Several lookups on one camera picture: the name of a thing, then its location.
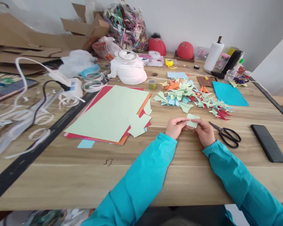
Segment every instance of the wooden base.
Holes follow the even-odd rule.
[[[181,60],[181,61],[185,61],[185,62],[191,62],[191,63],[194,63],[194,62],[195,62],[194,57],[193,57],[192,59],[185,59],[185,58],[179,57],[179,56],[177,55],[177,50],[175,50],[174,59]]]

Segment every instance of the black scissors handle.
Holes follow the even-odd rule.
[[[228,137],[226,134],[223,134],[228,139],[231,139],[232,141],[236,141],[236,142],[242,141],[241,137],[239,136],[239,134],[236,133],[236,131],[233,131],[232,129],[228,129],[228,128],[223,128],[223,131],[225,131],[229,135],[229,137]],[[234,138],[228,131],[233,132],[238,137],[238,140],[236,138]]]
[[[220,137],[222,138],[222,140],[223,140],[228,146],[230,146],[231,148],[238,148],[238,147],[239,147],[239,143],[236,141],[236,139],[232,139],[231,137],[227,136],[226,134],[222,133],[221,131],[219,132],[219,134],[220,134]],[[228,139],[232,140],[232,141],[236,144],[236,146],[232,146],[231,144],[229,144],[229,143],[225,140],[224,137],[227,137]]]

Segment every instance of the black phone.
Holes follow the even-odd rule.
[[[251,125],[250,127],[254,131],[269,161],[283,163],[283,153],[267,128],[260,125]]]

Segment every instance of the hand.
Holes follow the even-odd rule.
[[[190,127],[186,125],[186,121],[189,120],[190,119],[188,118],[170,119],[165,134],[176,140],[179,137],[182,129],[189,130]]]
[[[198,133],[200,142],[205,148],[216,141],[214,129],[209,123],[204,122],[202,119],[191,119],[191,121],[198,123],[194,131]]]

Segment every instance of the red egg-shaped object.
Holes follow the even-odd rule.
[[[166,46],[160,38],[150,38],[149,51],[157,51],[161,56],[167,54]]]
[[[194,57],[194,48],[189,42],[181,42],[177,49],[177,55],[184,59],[192,59]]]

